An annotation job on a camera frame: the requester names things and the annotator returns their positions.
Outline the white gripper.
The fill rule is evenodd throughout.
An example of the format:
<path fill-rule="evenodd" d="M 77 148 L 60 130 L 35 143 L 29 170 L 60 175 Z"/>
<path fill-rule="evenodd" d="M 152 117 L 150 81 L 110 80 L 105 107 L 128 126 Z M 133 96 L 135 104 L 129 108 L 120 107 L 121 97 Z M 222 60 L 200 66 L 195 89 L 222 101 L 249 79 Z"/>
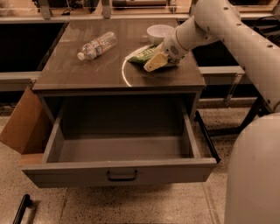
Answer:
<path fill-rule="evenodd" d="M 178 64 L 189 53 L 189 51 L 180 44 L 178 29 L 175 28 L 164 38 L 162 44 L 153 48 L 153 53 L 155 55 L 143 66 L 147 72 L 152 72 L 165 66 L 168 61 L 173 64 Z"/>

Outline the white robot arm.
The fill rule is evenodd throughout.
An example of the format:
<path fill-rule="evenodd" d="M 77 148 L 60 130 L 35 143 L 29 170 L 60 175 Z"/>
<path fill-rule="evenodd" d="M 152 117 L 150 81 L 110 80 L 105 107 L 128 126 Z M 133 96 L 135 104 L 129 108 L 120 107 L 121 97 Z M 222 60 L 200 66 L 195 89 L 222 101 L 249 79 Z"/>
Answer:
<path fill-rule="evenodd" d="M 280 224 L 280 48 L 247 27 L 228 0 L 197 0 L 144 65 L 151 72 L 196 46 L 219 39 L 257 88 L 272 113 L 236 138 L 227 172 L 225 224 Z"/>

